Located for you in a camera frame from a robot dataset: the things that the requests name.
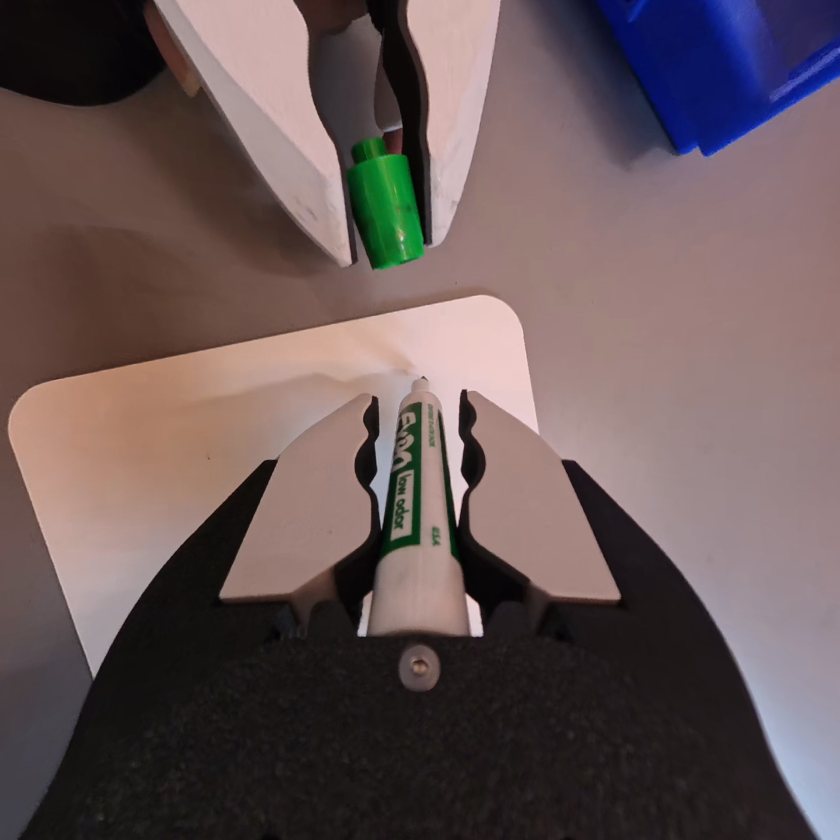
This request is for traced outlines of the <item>green marker cap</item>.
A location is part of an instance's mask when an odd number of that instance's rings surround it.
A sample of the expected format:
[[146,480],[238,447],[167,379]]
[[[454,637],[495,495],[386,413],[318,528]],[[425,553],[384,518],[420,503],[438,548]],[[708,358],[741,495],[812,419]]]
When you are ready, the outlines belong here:
[[358,142],[348,171],[350,204],[374,270],[424,256],[424,233],[408,159],[390,153],[382,137]]

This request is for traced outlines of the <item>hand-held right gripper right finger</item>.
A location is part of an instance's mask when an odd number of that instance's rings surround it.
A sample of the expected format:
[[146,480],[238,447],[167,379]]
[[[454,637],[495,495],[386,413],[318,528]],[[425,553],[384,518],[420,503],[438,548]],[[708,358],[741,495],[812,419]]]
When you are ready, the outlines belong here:
[[619,588],[551,446],[477,391],[460,395],[458,435],[466,490],[457,541],[466,591],[479,609],[617,605]]

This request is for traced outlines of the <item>person's left hand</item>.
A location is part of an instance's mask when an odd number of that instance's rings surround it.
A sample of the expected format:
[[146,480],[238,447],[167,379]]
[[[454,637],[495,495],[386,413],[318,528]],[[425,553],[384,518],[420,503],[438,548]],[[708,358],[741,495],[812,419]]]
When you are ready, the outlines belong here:
[[201,79],[161,13],[157,10],[155,13],[157,14],[155,35],[153,35],[155,44],[184,93],[189,98],[194,98],[202,88]]

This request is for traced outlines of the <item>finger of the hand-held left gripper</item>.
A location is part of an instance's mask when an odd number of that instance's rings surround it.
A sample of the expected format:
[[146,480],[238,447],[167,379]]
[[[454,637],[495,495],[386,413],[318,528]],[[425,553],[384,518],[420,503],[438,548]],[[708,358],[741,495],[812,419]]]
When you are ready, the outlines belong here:
[[424,242],[445,240],[473,161],[499,1],[377,1],[372,24],[402,119]]
[[208,97],[278,202],[336,264],[357,260],[343,162],[313,99],[292,1],[155,2]]

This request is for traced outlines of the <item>white whiteboard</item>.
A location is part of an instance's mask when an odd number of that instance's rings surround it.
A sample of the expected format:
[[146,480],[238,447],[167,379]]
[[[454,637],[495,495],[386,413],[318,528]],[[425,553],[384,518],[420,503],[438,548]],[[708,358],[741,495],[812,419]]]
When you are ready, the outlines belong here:
[[459,512],[461,391],[539,429],[522,324],[494,297],[80,374],[23,394],[10,443],[91,674],[184,541],[261,462],[362,392],[380,403],[372,488],[383,506],[397,406],[421,375],[444,408]]

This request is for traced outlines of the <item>blue plastic bin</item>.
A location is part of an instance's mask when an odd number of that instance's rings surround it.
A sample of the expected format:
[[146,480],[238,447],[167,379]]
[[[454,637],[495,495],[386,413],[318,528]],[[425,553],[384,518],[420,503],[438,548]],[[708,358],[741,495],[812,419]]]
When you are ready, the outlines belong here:
[[675,152],[710,156],[839,76],[838,1],[598,1]]

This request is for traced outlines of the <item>green dry-erase marker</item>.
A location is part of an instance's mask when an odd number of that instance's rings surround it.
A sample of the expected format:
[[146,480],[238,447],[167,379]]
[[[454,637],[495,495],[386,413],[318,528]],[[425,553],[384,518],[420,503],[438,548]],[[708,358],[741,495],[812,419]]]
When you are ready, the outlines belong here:
[[396,417],[369,636],[470,636],[443,407],[424,376]]

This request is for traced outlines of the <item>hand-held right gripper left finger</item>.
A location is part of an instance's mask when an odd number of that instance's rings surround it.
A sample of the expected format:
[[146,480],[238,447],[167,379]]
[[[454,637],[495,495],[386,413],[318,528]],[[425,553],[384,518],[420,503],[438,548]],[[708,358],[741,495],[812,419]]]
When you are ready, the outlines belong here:
[[381,538],[371,487],[379,431],[378,399],[362,393],[280,453],[219,592],[222,602],[312,608],[364,599]]

